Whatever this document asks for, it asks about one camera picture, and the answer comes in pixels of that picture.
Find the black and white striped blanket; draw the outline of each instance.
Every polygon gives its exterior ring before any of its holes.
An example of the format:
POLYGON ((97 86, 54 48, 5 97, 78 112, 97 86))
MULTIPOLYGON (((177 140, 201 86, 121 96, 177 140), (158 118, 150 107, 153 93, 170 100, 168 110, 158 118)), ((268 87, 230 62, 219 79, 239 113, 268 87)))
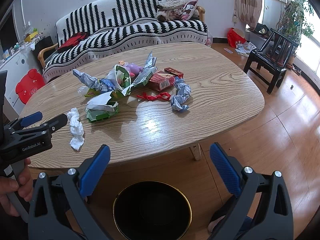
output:
POLYGON ((88 62, 135 48, 184 41, 206 43, 207 26, 201 21, 157 22, 156 1, 98 0, 60 19, 56 24, 59 46, 74 33, 91 36, 54 54, 43 72, 45 82, 88 62))

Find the red ribbon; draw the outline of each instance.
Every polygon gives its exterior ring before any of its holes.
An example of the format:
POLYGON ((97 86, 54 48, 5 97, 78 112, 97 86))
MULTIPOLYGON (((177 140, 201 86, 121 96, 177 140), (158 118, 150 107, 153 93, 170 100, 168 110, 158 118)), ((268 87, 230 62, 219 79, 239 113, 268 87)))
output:
POLYGON ((142 98, 142 99, 145 99, 145 100, 148 100, 148 101, 154 101, 154 100, 157 100, 157 99, 170 101, 170 97, 171 97, 171 95, 169 93, 167 93, 167 92, 160 93, 160 94, 156 95, 155 97, 154 96, 148 96, 146 92, 143 92, 142 96, 137 95, 137 98, 142 98))

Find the wooden table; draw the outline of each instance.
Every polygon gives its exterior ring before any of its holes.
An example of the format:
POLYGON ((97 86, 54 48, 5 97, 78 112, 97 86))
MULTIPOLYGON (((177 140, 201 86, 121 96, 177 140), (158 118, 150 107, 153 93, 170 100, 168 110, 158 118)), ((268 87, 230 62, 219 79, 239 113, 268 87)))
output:
POLYGON ((105 77, 119 60, 144 65, 153 50, 158 70, 173 67, 184 73, 192 92, 184 113, 172 111, 167 101, 143 101, 137 94, 151 90, 143 87, 119 101, 119 113, 102 122, 89 123, 85 117, 88 99, 78 95, 83 84, 72 74, 42 87, 23 109, 21 116, 36 111, 43 121, 77 107, 85 132, 79 152, 69 145, 69 125, 52 136, 52 149, 31 157, 34 168, 64 169, 78 167, 94 155, 101 144, 111 149, 110 164, 121 164, 191 147, 196 159, 201 156, 198 142, 229 130, 261 112, 264 98, 251 79, 234 63, 214 49, 198 43, 156 45, 112 55, 78 70, 95 77, 105 77))

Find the table leg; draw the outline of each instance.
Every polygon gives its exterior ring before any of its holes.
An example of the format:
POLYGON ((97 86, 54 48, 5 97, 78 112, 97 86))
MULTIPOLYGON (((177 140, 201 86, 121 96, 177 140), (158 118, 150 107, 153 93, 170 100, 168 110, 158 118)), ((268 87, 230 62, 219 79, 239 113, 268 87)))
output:
POLYGON ((196 145, 192 145, 190 147, 190 150, 191 150, 193 157, 195 158, 196 161, 201 160, 202 149, 201 149, 200 143, 198 143, 196 145))

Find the curtain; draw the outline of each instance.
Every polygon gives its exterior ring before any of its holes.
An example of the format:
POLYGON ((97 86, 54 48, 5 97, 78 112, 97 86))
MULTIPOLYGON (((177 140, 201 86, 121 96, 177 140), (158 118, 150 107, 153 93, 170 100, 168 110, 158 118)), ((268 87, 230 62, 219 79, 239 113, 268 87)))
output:
POLYGON ((250 26, 253 30, 257 26, 262 10, 262 0, 240 0, 239 16, 240 20, 250 26))

